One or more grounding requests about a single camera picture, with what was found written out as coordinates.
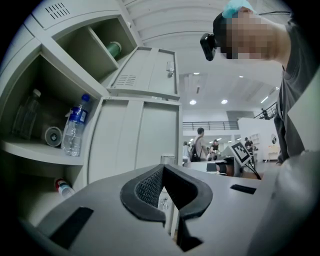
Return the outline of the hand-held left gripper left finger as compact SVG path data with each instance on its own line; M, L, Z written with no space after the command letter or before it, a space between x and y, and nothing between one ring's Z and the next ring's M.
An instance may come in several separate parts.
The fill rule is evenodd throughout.
M123 206L137 219L147 222L165 222L166 215L158 209L164 188L164 165L158 164L129 180L120 191Z

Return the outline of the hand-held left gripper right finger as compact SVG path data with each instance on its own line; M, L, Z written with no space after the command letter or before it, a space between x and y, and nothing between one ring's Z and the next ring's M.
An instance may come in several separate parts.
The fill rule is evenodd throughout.
M208 184L180 168L178 165L164 165L163 186L182 220L199 218L211 204L213 191Z

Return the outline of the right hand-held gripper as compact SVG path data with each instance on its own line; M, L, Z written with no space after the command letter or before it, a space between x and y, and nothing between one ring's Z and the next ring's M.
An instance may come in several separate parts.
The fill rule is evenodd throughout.
M216 160L188 162L183 166L196 171L222 176L241 176L252 156L241 142L228 145Z

